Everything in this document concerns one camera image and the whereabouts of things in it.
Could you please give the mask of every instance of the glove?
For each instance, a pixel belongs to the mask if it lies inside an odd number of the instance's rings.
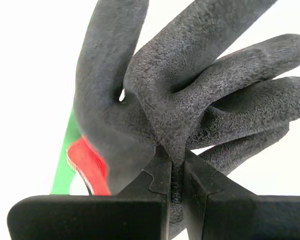
[[[150,162],[156,145],[165,147],[172,160],[170,239],[185,228],[186,147],[216,145],[202,157],[227,174],[300,118],[300,78],[272,80],[300,65],[299,35],[215,61],[274,2],[197,0],[134,57],[148,2],[99,0],[93,12],[77,65],[79,127],[106,161],[112,194]]]

